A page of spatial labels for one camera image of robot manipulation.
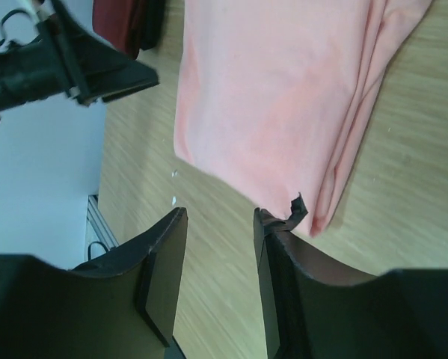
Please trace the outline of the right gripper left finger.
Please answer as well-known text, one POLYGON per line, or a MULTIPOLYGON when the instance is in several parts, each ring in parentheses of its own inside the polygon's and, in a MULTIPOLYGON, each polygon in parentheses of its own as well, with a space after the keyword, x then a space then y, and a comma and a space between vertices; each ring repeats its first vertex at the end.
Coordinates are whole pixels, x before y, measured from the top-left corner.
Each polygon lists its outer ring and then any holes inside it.
POLYGON ((0 254, 0 358, 182 358, 174 338, 188 216, 70 270, 0 254))

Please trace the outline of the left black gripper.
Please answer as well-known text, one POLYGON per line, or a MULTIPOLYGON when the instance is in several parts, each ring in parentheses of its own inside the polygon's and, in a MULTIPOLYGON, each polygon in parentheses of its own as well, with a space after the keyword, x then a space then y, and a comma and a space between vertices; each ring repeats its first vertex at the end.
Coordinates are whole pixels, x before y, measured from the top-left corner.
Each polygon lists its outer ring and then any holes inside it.
POLYGON ((89 34, 62 1, 36 24, 40 40, 0 52, 0 112, 59 93, 88 106, 159 84, 157 72, 89 34))

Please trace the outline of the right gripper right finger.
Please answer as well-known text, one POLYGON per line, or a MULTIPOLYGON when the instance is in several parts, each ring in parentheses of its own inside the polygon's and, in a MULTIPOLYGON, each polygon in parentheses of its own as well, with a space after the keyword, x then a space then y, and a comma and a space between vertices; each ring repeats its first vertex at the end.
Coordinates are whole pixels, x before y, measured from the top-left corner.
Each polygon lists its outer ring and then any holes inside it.
POLYGON ((254 248, 270 358, 448 358, 448 269, 374 276, 298 238, 290 216, 254 212, 254 248))

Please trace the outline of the pink t-shirt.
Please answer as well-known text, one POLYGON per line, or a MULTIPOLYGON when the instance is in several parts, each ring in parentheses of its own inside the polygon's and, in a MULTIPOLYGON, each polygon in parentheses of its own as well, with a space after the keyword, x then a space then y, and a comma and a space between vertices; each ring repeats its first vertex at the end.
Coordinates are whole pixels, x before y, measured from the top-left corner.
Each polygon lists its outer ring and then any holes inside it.
POLYGON ((174 149, 296 230, 319 235, 387 65, 429 1, 187 1, 174 149))

